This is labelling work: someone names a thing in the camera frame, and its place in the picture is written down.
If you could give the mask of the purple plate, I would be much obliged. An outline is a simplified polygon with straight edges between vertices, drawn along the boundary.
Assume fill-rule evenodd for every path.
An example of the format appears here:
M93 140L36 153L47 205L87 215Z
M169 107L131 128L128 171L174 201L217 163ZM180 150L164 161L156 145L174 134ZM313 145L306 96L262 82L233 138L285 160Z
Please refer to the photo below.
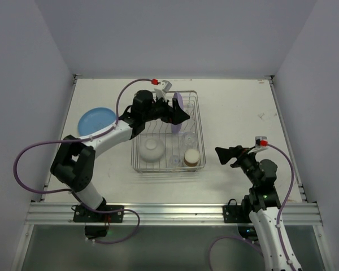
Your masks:
M183 110L184 109L184 104L183 104L183 99L182 99L182 95L179 92L175 92L173 95L174 98L177 99L180 108ZM178 125L171 125L171 132L172 134L178 134L181 130L181 126L182 124L178 124Z

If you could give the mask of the blue plate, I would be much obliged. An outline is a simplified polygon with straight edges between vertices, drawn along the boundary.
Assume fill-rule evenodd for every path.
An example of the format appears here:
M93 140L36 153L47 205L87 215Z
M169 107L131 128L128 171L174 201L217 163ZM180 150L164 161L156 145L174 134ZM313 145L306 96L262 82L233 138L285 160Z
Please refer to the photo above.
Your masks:
M84 113L78 122L77 131L79 136L87 136L95 133L116 120L116 113L106 107L93 108Z

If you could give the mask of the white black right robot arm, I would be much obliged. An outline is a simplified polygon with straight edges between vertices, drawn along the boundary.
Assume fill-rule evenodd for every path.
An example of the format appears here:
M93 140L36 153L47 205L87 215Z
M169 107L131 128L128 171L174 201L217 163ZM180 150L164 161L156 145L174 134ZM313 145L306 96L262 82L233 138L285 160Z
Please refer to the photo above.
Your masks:
M225 223L253 224L253 236L259 241L266 270L302 270L283 222L286 202L280 202L275 188L277 165L269 159L256 159L255 150L265 145L262 140L250 148L215 148L222 165L235 159L231 168L240 168L252 183L241 204L228 203L222 207L223 219Z

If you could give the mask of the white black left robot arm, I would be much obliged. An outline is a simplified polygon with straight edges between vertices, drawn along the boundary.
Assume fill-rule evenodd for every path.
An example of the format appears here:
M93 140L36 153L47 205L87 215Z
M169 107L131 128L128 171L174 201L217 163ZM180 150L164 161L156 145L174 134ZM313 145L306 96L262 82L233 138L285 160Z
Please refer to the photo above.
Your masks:
M97 157L112 147L138 136L147 122L161 120L178 125L190 119L177 98L172 102L153 98L153 93L140 90L119 119L108 130L102 129L84 138L65 137L51 165L50 172L70 188L74 197L89 210L98 210L104 197L92 184L94 163Z

